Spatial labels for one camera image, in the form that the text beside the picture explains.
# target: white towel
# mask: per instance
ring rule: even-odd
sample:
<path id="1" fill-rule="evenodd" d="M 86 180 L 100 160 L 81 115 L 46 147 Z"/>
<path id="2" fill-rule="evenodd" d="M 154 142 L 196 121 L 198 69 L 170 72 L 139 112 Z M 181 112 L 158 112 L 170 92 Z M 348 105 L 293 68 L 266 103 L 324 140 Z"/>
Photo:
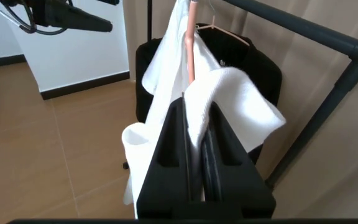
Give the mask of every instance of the white towel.
<path id="1" fill-rule="evenodd" d="M 247 152 L 261 145 L 272 131 L 285 123 L 280 112 L 263 98 L 244 72 L 220 67 L 198 34 L 194 47 L 196 80 L 188 86 L 183 40 L 188 4 L 188 0 L 177 0 L 167 32 L 142 80 L 145 89 L 154 95 L 146 123 L 132 124 L 122 134 L 131 171 L 124 197 L 126 204 L 136 203 L 139 197 L 168 107 L 181 92 L 185 91 L 195 176 L 200 176 L 200 142 L 213 101 Z"/>

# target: brown tile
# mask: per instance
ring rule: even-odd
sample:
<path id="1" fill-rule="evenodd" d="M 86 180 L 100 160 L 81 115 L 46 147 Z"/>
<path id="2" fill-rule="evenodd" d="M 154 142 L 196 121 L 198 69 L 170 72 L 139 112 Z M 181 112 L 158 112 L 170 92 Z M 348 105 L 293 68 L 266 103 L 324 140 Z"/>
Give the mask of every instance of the brown tile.
<path id="1" fill-rule="evenodd" d="M 26 63 L 0 67 L 0 130 L 53 117 Z"/>
<path id="2" fill-rule="evenodd" d="M 76 196 L 128 173 L 121 133 L 136 121 L 134 96 L 58 115 L 58 125 Z"/>
<path id="3" fill-rule="evenodd" d="M 129 80 L 124 80 L 54 98 L 53 105 L 56 109 L 56 113 L 61 114 L 134 94 L 135 84 Z"/>
<path id="4" fill-rule="evenodd" d="M 75 202 L 71 200 L 57 207 L 48 209 L 36 215 L 34 218 L 78 218 L 78 214 L 75 209 Z"/>
<path id="5" fill-rule="evenodd" d="M 54 119 L 0 131 L 0 223 L 72 198 Z"/>
<path id="6" fill-rule="evenodd" d="M 128 175 L 76 199 L 80 218 L 134 219 L 133 205 L 124 205 Z"/>

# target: curtain fold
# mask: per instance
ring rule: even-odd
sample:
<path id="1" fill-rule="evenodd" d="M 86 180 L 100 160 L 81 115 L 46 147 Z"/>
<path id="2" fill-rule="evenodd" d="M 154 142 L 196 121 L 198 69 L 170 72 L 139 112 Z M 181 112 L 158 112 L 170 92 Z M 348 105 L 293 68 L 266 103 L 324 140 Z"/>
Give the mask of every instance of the curtain fold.
<path id="1" fill-rule="evenodd" d="M 358 1 L 260 0 L 358 38 Z M 154 0 L 153 38 L 163 37 L 175 0 Z M 252 39 L 282 70 L 278 104 L 287 119 L 266 141 L 257 168 L 266 178 L 350 62 L 346 56 L 221 0 L 201 0 L 198 22 Z M 147 40 L 147 1 L 124 1 L 131 77 Z M 275 217 L 358 217 L 358 85 L 316 133 L 274 191 Z"/>

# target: black baseboard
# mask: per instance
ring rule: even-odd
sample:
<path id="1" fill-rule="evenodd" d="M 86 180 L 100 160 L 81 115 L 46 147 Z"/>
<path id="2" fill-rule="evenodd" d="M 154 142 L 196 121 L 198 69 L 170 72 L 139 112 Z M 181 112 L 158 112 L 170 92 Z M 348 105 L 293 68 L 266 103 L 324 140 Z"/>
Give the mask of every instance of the black baseboard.
<path id="1" fill-rule="evenodd" d="M 110 83 L 115 83 L 123 80 L 129 79 L 129 72 L 123 72 L 120 74 L 110 75 L 108 77 L 98 78 L 95 80 L 90 80 L 82 83 L 77 83 L 70 86 L 64 86 L 54 90 L 48 90 L 41 92 L 41 96 L 44 100 L 49 100 L 59 96 L 68 95 L 71 93 L 76 93 L 83 90 L 89 90 L 91 88 L 107 85 Z"/>
<path id="2" fill-rule="evenodd" d="M 0 66 L 4 65 L 12 65 L 14 63 L 22 63 L 26 62 L 24 55 L 13 55 L 9 57 L 1 57 L 0 58 Z"/>

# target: black vertical pole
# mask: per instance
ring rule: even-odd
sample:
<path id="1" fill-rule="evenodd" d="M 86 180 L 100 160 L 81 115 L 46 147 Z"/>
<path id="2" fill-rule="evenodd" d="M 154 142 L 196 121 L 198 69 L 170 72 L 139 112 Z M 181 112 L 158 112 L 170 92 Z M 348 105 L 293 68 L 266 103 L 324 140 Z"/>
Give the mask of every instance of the black vertical pole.
<path id="1" fill-rule="evenodd" d="M 293 162 L 296 156 L 307 145 L 309 140 L 317 130 L 327 120 L 329 115 L 335 110 L 336 106 L 351 91 L 358 82 L 358 62 L 352 61 L 344 70 L 342 75 L 335 83 L 334 88 L 329 92 L 316 113 L 311 117 L 309 123 L 302 130 L 295 142 L 289 148 L 283 159 L 278 163 L 272 174 L 266 180 L 266 184 L 272 189 L 285 172 L 288 166 Z"/>
<path id="2" fill-rule="evenodd" d="M 147 41 L 152 40 L 153 0 L 147 0 Z"/>

